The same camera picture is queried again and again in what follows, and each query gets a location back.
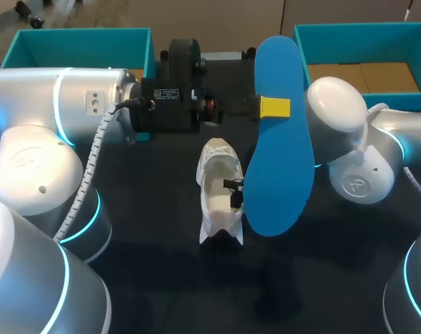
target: teal box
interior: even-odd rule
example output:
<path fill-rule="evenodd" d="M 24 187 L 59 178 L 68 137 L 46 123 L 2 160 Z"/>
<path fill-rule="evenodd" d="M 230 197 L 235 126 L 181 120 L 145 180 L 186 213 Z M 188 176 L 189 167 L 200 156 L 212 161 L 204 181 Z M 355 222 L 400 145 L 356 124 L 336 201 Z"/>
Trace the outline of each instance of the teal box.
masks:
<path fill-rule="evenodd" d="M 368 107 L 421 111 L 421 23 L 302 24 L 294 41 L 303 60 L 305 89 L 312 83 L 308 64 L 407 62 L 420 93 L 363 94 Z"/>
<path fill-rule="evenodd" d="M 1 68 L 94 67 L 143 69 L 156 77 L 151 29 L 41 29 L 20 30 Z M 138 134 L 139 141 L 149 134 Z"/>

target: robotic arm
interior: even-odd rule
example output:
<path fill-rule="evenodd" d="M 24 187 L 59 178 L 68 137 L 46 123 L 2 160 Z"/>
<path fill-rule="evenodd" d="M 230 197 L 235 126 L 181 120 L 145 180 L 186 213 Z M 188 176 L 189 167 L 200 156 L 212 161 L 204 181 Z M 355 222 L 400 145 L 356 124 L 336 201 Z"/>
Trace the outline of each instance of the robotic arm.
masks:
<path fill-rule="evenodd" d="M 343 80 L 316 80 L 306 95 L 315 161 L 328 164 L 333 188 L 359 204 L 383 200 L 398 172 L 421 191 L 407 166 L 421 163 L 421 113 L 378 104 L 367 110 L 361 94 Z"/>
<path fill-rule="evenodd" d="M 169 55 L 167 76 L 141 82 L 124 69 L 0 70 L 0 201 L 51 237 L 61 231 L 63 217 L 78 216 L 57 240 L 87 262 L 97 257 L 110 240 L 111 224 L 89 186 L 95 162 L 88 161 L 82 179 L 75 145 L 94 139 L 94 158 L 102 141 L 197 131 L 212 118 L 213 101 L 200 86 L 205 62 L 198 43 L 174 40 Z M 114 106 L 116 114 L 100 126 Z"/>

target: white shoe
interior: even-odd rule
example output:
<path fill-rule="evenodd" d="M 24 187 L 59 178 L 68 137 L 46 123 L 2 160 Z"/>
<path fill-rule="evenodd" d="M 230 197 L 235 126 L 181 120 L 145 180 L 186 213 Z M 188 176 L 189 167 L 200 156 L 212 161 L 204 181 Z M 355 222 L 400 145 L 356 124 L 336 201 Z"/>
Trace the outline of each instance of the white shoe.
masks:
<path fill-rule="evenodd" d="M 243 244 L 239 209 L 230 207 L 232 192 L 223 187 L 224 180 L 242 180 L 243 171 L 237 153 L 222 138 L 210 139 L 202 149 L 196 170 L 196 181 L 201 186 L 202 225 L 199 243 L 213 237 L 219 230 L 226 230 Z"/>

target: shoe insole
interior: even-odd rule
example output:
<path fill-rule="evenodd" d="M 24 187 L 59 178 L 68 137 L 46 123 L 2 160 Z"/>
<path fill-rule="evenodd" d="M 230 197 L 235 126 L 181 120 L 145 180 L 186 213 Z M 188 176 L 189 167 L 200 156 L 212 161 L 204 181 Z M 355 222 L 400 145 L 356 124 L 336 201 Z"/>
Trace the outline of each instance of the shoe insole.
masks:
<path fill-rule="evenodd" d="M 244 178 L 244 209 L 260 235 L 279 235 L 296 222 L 314 181 L 306 121 L 303 66 L 289 38 L 265 40 L 255 57 L 255 93 L 290 100 L 289 118 L 261 118 L 257 146 Z"/>

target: black table surface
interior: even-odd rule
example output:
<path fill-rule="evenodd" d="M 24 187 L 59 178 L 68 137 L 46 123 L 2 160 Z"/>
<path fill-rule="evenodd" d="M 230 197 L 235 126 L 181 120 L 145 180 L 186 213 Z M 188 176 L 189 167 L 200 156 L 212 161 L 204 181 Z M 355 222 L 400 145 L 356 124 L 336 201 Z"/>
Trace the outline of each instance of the black table surface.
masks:
<path fill-rule="evenodd" d="M 236 106 L 253 93 L 252 65 L 209 62 L 205 86 Z M 110 291 L 110 333 L 386 333 L 383 288 L 421 231 L 421 195 L 406 177 L 384 201 L 356 205 L 322 166 L 285 234 L 261 237 L 244 219 L 243 246 L 224 233 L 200 246 L 196 165 L 215 136 L 244 161 L 257 125 L 226 116 L 199 134 L 103 148 L 95 185 L 113 236 L 91 266 Z M 88 150 L 77 148 L 83 162 Z M 421 183 L 421 167 L 412 171 Z"/>

